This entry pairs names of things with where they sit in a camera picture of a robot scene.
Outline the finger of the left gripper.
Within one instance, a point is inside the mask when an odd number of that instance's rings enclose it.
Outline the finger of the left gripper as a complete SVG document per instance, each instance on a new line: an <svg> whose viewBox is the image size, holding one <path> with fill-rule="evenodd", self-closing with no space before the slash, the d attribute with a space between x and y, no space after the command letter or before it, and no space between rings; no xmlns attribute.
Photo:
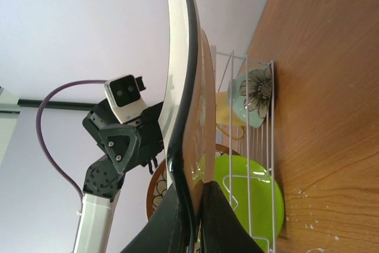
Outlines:
<svg viewBox="0 0 379 253"><path fill-rule="evenodd" d="M139 133L136 127L112 124L100 129L99 136L118 174L125 174L136 166L139 154Z"/></svg>

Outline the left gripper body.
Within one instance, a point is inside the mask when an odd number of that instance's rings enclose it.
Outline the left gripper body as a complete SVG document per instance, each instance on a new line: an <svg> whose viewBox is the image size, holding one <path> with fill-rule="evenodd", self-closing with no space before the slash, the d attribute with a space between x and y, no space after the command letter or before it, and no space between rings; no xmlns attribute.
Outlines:
<svg viewBox="0 0 379 253"><path fill-rule="evenodd" d="M163 103L143 110L127 123L120 123L108 101L97 104L82 120L84 129L110 159L117 173L126 173L141 165L152 173L158 167L156 156L163 150L158 118Z"/></svg>

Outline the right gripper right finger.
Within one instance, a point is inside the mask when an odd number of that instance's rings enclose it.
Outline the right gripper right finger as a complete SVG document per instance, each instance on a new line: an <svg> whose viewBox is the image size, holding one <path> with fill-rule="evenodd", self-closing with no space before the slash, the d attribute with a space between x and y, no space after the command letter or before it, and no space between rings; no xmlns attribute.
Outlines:
<svg viewBox="0 0 379 253"><path fill-rule="evenodd" d="M240 224L219 184L205 183L201 201L201 252L262 251Z"/></svg>

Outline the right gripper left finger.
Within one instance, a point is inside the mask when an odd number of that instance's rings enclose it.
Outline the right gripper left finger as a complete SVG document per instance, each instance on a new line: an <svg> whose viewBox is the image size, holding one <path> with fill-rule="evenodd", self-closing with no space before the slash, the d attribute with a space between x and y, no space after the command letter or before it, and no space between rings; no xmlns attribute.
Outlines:
<svg viewBox="0 0 379 253"><path fill-rule="evenodd" d="M187 251L188 222L171 185L147 225L121 251L123 253L180 253Z"/></svg>

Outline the white square plate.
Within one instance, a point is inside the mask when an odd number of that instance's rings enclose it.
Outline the white square plate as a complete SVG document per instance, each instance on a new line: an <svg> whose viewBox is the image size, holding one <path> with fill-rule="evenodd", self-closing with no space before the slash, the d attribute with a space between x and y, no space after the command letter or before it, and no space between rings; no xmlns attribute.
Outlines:
<svg viewBox="0 0 379 253"><path fill-rule="evenodd" d="M168 180L172 182L181 208L180 252L193 252L196 221L190 187L185 176L184 132L195 90L200 42L196 0L168 0L169 66L159 123L162 129Z"/></svg>

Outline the orange rimmed floral plate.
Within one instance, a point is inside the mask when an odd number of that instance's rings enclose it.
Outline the orange rimmed floral plate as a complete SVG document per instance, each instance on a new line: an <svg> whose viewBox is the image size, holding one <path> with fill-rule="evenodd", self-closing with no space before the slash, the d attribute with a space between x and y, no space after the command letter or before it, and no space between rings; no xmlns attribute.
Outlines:
<svg viewBox="0 0 379 253"><path fill-rule="evenodd" d="M224 145L216 144L216 153L215 153L215 168L214 168L214 180L220 185L224 195L227 200L229 200L229 194L225 186L223 185L222 171L225 171L229 165L223 165L220 157L229 155L229 148ZM152 175L150 184L147 190L146 196L146 215L149 220L156 208L161 203L167 191L167 177L166 177L166 163L162 161L160 165L156 168L155 172Z"/></svg>

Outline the lime green plate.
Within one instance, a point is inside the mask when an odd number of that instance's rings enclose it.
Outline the lime green plate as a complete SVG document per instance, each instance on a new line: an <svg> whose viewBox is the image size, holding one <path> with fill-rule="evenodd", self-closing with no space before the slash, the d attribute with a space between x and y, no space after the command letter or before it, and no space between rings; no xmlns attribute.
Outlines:
<svg viewBox="0 0 379 253"><path fill-rule="evenodd" d="M217 151L212 170L205 155L191 166L195 182L214 180L229 200L238 221L263 252L272 252L284 224L284 199L278 183L260 163L238 153Z"/></svg>

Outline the yellow mug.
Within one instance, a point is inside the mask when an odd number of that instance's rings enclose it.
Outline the yellow mug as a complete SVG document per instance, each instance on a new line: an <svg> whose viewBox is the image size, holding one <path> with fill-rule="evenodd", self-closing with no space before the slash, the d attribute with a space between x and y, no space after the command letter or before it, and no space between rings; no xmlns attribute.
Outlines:
<svg viewBox="0 0 379 253"><path fill-rule="evenodd" d="M241 140L245 135L246 123L242 121L233 111L230 111L229 98L227 92L216 93L216 128L225 136L229 137L229 133L226 132L221 126L230 125L230 115L232 115L232 124L237 126L241 130L240 136L232 136L232 140Z"/></svg>

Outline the white wire dish rack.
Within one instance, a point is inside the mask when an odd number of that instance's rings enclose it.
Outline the white wire dish rack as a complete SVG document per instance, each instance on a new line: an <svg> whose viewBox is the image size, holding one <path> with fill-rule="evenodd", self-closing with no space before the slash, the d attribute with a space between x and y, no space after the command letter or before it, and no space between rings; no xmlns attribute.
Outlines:
<svg viewBox="0 0 379 253"><path fill-rule="evenodd" d="M236 56L234 52L222 53L217 51L216 46L211 47L214 70L221 77L217 91L224 90L227 92L229 83L232 79L240 76L251 68L257 68L262 65L269 65L272 70L272 99L269 105L268 114L259 128L253 128L248 123L245 126L245 135L241 140L232 140L232 136L240 136L241 130L232 124L232 115L230 115L230 125L221 127L229 133L229 137L223 135L217 129L217 144L227 146L229 155L238 153L247 159L254 160L264 166L275 180L275 155L274 155L274 126L275 126L275 73L274 62L260 62L249 58L248 56ZM272 252L278 252L277 238L274 240L274 249Z"/></svg>

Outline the light green floral bowl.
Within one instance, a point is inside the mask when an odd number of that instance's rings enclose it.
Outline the light green floral bowl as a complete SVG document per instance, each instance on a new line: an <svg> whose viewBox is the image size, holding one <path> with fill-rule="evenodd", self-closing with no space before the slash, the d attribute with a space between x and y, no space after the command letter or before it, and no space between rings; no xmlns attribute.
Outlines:
<svg viewBox="0 0 379 253"><path fill-rule="evenodd" d="M272 70L269 65L251 68L229 83L228 102L244 123L259 128L268 114L272 99Z"/></svg>

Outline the black round plate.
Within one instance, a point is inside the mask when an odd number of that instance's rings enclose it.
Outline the black round plate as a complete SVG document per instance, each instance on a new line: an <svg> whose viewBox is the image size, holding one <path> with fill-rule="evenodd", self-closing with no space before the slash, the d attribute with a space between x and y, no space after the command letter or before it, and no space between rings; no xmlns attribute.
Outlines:
<svg viewBox="0 0 379 253"><path fill-rule="evenodd" d="M190 202L200 204L203 184L213 179L216 141L216 92L210 45L201 30L198 67L183 141L184 173Z"/></svg>

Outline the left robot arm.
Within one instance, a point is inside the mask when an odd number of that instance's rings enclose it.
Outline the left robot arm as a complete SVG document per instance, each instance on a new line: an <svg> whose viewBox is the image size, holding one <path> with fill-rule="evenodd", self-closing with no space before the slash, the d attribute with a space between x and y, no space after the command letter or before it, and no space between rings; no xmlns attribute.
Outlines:
<svg viewBox="0 0 379 253"><path fill-rule="evenodd" d="M121 124L103 100L83 119L84 129L104 154L85 174L74 252L105 252L125 174L137 166L148 166L152 173L158 166L156 157L163 150L161 110L162 103L155 104Z"/></svg>

